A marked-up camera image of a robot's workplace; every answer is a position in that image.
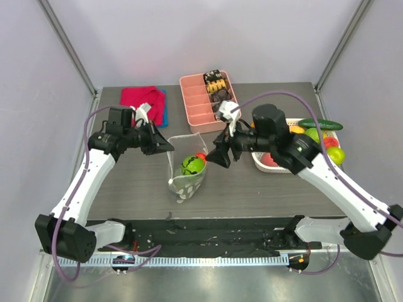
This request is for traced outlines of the red apple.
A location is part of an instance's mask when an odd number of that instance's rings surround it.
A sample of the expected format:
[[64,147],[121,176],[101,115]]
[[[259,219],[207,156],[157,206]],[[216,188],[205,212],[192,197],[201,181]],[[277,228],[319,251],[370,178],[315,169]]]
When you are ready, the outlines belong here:
[[198,152],[198,153],[196,153],[195,155],[196,155],[197,157],[201,158],[202,160],[205,160],[205,159],[206,159],[206,154],[204,154],[204,153]]

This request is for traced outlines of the green bell pepper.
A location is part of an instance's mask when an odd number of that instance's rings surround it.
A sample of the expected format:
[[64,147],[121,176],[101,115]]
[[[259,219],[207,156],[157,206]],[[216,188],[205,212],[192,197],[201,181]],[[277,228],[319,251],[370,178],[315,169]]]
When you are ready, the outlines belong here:
[[201,158],[191,155],[181,163],[181,172],[184,176],[196,175],[205,168],[205,162]]

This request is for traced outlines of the clear polka dot zip bag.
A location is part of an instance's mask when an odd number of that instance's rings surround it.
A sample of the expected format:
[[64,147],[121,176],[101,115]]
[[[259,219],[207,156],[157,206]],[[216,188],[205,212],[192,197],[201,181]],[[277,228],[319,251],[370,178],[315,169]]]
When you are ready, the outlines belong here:
[[204,180],[208,149],[200,133],[177,135],[167,141],[174,147],[167,153],[167,185],[171,199],[181,204],[195,195]]

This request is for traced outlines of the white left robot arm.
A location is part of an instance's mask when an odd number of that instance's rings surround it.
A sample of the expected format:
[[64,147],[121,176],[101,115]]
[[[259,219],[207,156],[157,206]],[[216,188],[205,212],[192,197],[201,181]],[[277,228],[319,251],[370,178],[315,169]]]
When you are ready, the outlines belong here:
[[144,155],[170,152],[174,147],[161,135],[147,116],[149,104],[108,107],[108,119],[100,131],[84,130],[84,159],[66,193],[49,215],[35,221],[40,243],[50,255],[79,263],[87,262],[94,251],[113,244],[129,250],[134,235],[118,220],[88,226],[92,203],[108,173],[129,148]]

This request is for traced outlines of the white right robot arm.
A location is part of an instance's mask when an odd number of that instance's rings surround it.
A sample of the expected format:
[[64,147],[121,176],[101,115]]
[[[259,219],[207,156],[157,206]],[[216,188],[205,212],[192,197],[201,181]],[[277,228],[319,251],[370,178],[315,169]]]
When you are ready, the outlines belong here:
[[296,216],[285,228],[289,247],[297,249],[305,242],[339,244],[364,260],[381,253],[402,219],[401,206],[389,206],[368,194],[312,138],[292,133],[284,112],[273,104],[256,107],[254,127],[247,129],[235,102],[224,101],[217,117],[227,125],[214,140],[207,161],[228,168],[229,151],[235,160],[243,152],[268,152],[280,167],[315,186],[346,215],[340,219]]

